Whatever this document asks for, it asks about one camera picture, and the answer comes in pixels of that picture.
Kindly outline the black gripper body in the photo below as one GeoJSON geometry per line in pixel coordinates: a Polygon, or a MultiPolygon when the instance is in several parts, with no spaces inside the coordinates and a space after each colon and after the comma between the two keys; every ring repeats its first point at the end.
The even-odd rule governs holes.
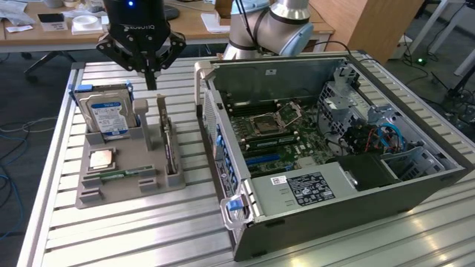
{"type": "Polygon", "coordinates": [[[151,60],[151,35],[171,33],[163,1],[104,1],[108,15],[108,34],[119,47],[126,46],[126,37],[132,35],[139,42],[140,51],[151,60]]]}

